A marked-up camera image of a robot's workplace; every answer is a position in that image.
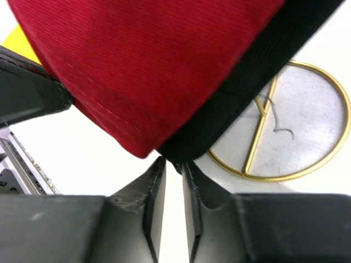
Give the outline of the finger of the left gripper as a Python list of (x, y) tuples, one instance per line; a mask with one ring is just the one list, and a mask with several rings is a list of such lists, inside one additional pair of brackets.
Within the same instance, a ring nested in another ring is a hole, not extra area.
[(1, 47), (1, 127), (70, 108), (73, 96), (43, 66)]

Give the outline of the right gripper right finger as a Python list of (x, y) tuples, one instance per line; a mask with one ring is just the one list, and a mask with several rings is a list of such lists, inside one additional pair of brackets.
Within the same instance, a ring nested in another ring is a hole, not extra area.
[(350, 262), (350, 197), (230, 193), (182, 167), (190, 262)]

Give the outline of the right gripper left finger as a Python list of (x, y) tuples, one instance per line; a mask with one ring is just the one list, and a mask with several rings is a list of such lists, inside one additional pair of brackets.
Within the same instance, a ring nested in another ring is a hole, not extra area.
[(158, 262), (166, 161), (110, 197), (1, 187), (1, 262)]

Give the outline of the red baseball cap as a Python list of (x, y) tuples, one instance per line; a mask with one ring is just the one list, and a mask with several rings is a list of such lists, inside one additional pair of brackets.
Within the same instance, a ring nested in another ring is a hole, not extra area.
[(283, 1), (9, 1), (42, 65), (136, 157), (216, 91)]

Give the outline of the yellow plastic bin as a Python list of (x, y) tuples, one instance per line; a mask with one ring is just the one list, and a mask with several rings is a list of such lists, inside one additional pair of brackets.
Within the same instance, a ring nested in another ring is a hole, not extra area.
[(2, 42), (2, 46), (41, 65), (22, 28), (17, 25)]

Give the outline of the aluminium front rail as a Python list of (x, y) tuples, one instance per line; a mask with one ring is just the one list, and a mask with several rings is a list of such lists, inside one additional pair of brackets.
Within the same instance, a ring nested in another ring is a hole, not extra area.
[(25, 195), (60, 193), (9, 129), (1, 130), (1, 188)]

